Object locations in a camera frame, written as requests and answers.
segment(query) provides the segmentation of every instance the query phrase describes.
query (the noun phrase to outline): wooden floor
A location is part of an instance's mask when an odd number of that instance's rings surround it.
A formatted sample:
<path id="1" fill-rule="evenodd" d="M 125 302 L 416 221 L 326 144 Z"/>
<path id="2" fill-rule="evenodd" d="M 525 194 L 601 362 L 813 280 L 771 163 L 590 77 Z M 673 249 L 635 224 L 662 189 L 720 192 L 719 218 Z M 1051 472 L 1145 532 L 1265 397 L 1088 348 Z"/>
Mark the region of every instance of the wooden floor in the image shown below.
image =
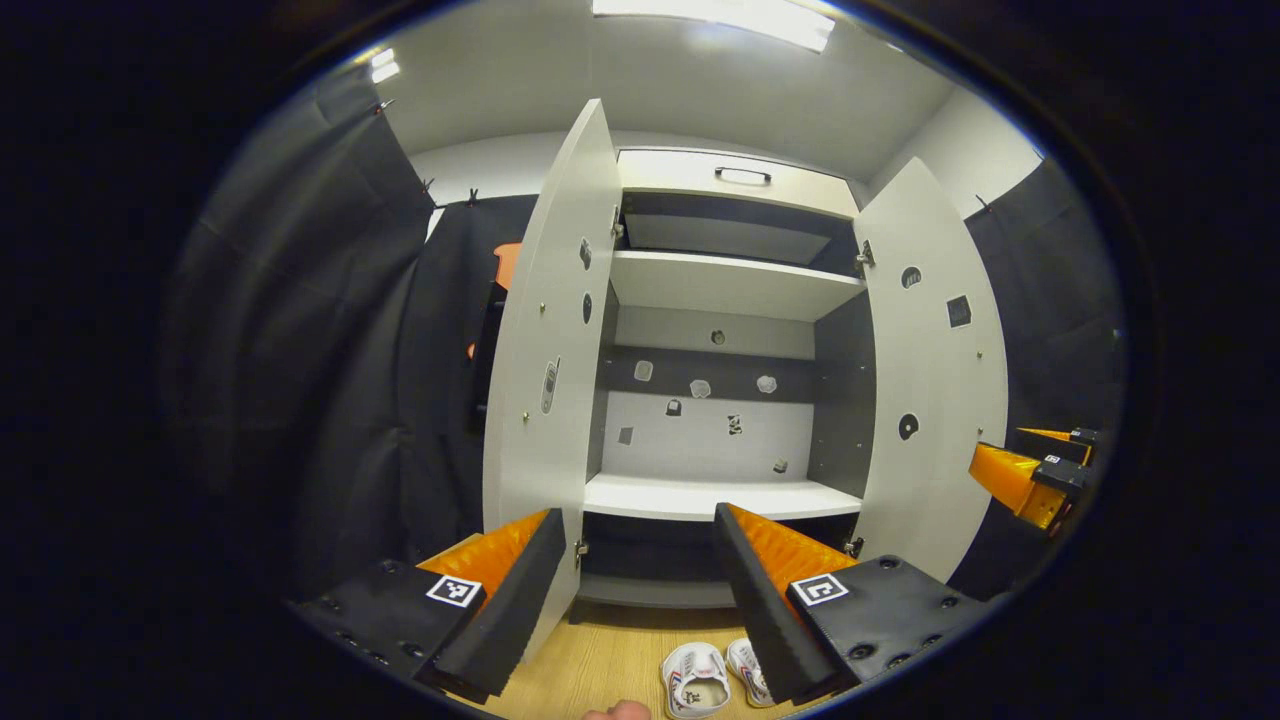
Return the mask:
<path id="1" fill-rule="evenodd" d="M 516 667 L 502 697 L 476 707 L 502 717 L 579 720 L 588 710 L 603 712 L 620 700 L 634 700 L 648 705 L 658 720 L 667 716 L 659 667 L 672 650 L 701 641 L 723 653 L 742 637 L 746 632 L 736 610 L 593 605 L 577 625 L 561 620 L 538 657 Z M 751 707 L 742 683 L 735 676 L 728 682 L 732 697 L 717 720 L 765 720 L 808 707 L 790 702 Z"/>

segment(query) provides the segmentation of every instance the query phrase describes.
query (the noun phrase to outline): drawer handle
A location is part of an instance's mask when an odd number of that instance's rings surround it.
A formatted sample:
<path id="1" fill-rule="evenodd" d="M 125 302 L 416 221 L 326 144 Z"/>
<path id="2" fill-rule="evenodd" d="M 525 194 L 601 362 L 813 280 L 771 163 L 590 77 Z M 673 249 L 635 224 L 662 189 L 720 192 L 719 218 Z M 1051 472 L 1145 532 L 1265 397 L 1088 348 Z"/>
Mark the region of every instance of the drawer handle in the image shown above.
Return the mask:
<path id="1" fill-rule="evenodd" d="M 765 173 L 763 170 L 749 170 L 746 168 L 728 168 L 728 167 L 724 167 L 724 165 L 721 165 L 721 167 L 716 168 L 716 177 L 721 177 L 721 173 L 723 173 L 724 170 L 736 170 L 736 172 L 740 172 L 740 173 L 754 173 L 756 176 L 763 176 L 764 177 L 764 184 L 769 184 L 771 182 L 773 182 L 773 176 L 771 176 L 769 173 Z"/>

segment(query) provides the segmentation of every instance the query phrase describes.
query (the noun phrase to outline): ceiling light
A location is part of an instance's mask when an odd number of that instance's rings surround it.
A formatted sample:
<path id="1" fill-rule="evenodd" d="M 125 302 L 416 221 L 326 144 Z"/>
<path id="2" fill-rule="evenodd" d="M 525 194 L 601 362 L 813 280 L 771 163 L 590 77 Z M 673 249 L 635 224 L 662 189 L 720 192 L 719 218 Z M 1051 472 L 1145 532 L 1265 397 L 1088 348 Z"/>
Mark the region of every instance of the ceiling light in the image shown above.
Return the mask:
<path id="1" fill-rule="evenodd" d="M 388 47 L 387 50 L 383 50 L 381 53 L 374 55 L 374 67 L 380 68 L 387 63 L 390 63 L 394 56 L 396 51 Z"/>
<path id="2" fill-rule="evenodd" d="M 396 63 L 387 63 L 380 68 L 374 68 L 374 85 L 378 85 L 397 73 L 399 73 L 399 65 Z"/>
<path id="3" fill-rule="evenodd" d="M 822 53 L 836 20 L 787 0 L 591 0 L 595 15 L 652 15 L 732 26 Z"/>

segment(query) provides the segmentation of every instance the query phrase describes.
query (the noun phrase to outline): cabinet drawer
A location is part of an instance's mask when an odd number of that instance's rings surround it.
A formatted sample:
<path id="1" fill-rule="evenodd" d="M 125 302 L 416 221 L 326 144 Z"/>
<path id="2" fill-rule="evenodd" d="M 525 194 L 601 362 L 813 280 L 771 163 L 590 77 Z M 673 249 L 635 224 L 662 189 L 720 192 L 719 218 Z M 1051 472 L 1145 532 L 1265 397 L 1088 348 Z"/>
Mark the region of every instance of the cabinet drawer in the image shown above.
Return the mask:
<path id="1" fill-rule="evenodd" d="M 622 150 L 622 190 L 755 200 L 836 215 L 858 217 L 849 183 L 804 168 L 698 150 Z"/>

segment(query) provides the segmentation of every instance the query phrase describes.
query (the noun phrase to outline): white wall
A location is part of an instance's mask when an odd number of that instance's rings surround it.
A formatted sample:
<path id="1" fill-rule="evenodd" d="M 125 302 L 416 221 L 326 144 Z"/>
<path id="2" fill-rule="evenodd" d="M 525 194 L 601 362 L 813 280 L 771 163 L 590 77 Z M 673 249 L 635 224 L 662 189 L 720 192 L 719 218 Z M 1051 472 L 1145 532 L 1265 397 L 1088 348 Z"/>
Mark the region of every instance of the white wall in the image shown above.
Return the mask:
<path id="1" fill-rule="evenodd" d="M 479 197 L 538 195 L 543 177 L 552 167 L 556 152 L 567 132 L 511 135 L 439 147 L 410 158 L 422 179 L 435 178 L 431 197 L 438 205 L 466 200 L 468 188 L 480 188 Z M 613 145 L 663 145 L 671 147 L 704 147 L 788 160 L 773 152 L 730 142 L 667 135 L 658 132 L 613 131 Z M 859 208 L 870 199 L 861 182 L 851 183 Z"/>
<path id="2" fill-rule="evenodd" d="M 872 196 L 919 158 L 947 191 L 961 218 L 982 209 L 1030 174 L 1041 158 L 1032 142 L 995 108 L 957 87 L 942 108 L 872 178 Z"/>

